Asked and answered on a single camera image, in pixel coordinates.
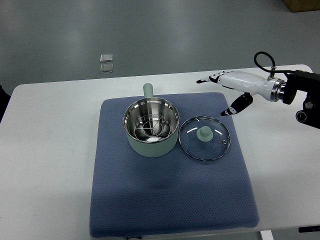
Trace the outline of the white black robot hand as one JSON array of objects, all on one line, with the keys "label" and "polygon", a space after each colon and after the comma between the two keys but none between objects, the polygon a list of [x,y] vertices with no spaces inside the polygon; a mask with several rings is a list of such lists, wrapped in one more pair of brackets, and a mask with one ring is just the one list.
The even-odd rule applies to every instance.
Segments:
[{"label": "white black robot hand", "polygon": [[240,70],[222,71],[196,81],[197,84],[206,82],[243,93],[220,113],[221,116],[231,116],[242,112],[253,103],[255,95],[260,95],[270,102],[277,102],[282,99],[286,86],[286,82],[282,79],[263,78]]}]

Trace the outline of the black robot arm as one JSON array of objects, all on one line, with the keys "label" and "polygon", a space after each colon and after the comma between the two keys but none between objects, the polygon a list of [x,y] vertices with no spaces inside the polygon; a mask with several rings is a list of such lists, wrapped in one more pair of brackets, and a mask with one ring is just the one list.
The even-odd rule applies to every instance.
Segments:
[{"label": "black robot arm", "polygon": [[301,102],[296,120],[304,125],[320,128],[320,75],[301,70],[286,74],[282,102],[290,105],[294,99]]}]

